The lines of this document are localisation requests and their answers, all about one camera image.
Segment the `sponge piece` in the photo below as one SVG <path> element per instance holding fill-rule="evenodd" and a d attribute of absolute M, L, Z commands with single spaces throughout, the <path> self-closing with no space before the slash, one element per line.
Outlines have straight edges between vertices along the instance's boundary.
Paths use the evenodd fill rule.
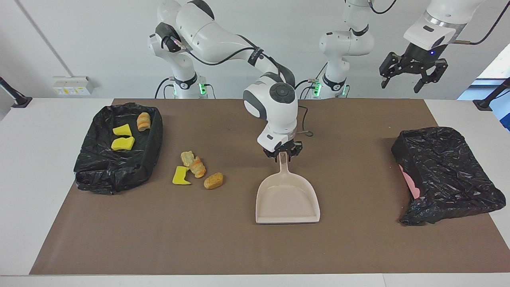
<path fill-rule="evenodd" d="M 175 169 L 175 174 L 173 175 L 172 183 L 173 184 L 179 184 L 179 185 L 188 185 L 191 184 L 191 182 L 186 181 L 184 178 L 186 177 L 186 172 L 189 170 L 189 168 L 185 166 L 178 166 Z"/>
<path fill-rule="evenodd" d="M 129 128 L 129 124 L 125 124 L 123 126 L 120 126 L 118 128 L 113 129 L 113 133 L 115 135 L 127 135 L 127 136 L 133 136 L 131 133 L 131 129 Z"/>
<path fill-rule="evenodd" d="M 130 151 L 133 148 L 133 144 L 135 143 L 135 138 L 130 137 L 120 137 L 115 139 L 112 142 L 112 150 L 119 151 L 119 150 L 128 150 Z"/>

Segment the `white table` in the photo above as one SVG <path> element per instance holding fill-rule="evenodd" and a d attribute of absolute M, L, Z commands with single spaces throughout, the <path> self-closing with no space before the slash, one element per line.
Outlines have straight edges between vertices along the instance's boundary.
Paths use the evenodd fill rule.
<path fill-rule="evenodd" d="M 504 274 L 320 274 L 196 276 L 29 276 L 74 181 L 91 119 L 112 99 L 34 99 L 0 122 L 0 286 L 508 286 Z M 426 100 L 440 126 L 457 129 L 510 198 L 510 134 L 471 102 Z M 507 245 L 510 209 L 491 213 Z"/>

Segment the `black plastic bag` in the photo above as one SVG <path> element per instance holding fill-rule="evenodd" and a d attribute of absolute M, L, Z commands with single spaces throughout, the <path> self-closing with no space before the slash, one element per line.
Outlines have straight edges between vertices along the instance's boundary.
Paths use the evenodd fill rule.
<path fill-rule="evenodd" d="M 149 130 L 139 132 L 136 119 L 142 112 L 150 115 Z M 119 136 L 113 128 L 129 124 L 135 143 L 130 151 L 113 151 Z M 92 120 L 83 140 L 74 172 L 78 189 L 113 195 L 147 181 L 158 162 L 163 141 L 163 121 L 155 107 L 135 103 L 104 107 Z"/>
<path fill-rule="evenodd" d="M 414 181 L 419 198 L 400 219 L 406 225 L 435 223 L 502 209 L 503 193 L 487 177 L 464 137 L 452 128 L 402 131 L 391 148 Z"/>

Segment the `bread piece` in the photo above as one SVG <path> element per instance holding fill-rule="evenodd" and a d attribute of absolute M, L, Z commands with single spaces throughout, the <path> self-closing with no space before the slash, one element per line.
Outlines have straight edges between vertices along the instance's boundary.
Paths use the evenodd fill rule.
<path fill-rule="evenodd" d="M 141 132 L 150 129 L 150 115 L 146 112 L 141 113 L 136 119 L 136 126 Z"/>
<path fill-rule="evenodd" d="M 183 165 L 188 167 L 195 161 L 195 156 L 192 151 L 181 153 L 181 160 L 183 161 Z"/>
<path fill-rule="evenodd" d="M 221 173 L 215 173 L 208 177 L 204 182 L 203 186 L 206 189 L 214 189 L 223 184 L 223 175 Z"/>
<path fill-rule="evenodd" d="M 206 174 L 206 167 L 203 165 L 199 157 L 196 157 L 192 164 L 190 164 L 190 170 L 195 175 L 195 178 L 201 178 Z"/>

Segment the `dustpan handle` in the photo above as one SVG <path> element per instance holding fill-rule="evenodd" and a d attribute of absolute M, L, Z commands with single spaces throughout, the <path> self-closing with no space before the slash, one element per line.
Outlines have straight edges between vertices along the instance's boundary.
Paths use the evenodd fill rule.
<path fill-rule="evenodd" d="M 289 173 L 289 167 L 288 167 L 288 157 L 287 152 L 280 152 L 278 154 L 279 157 L 279 163 L 280 163 L 280 173 Z"/>

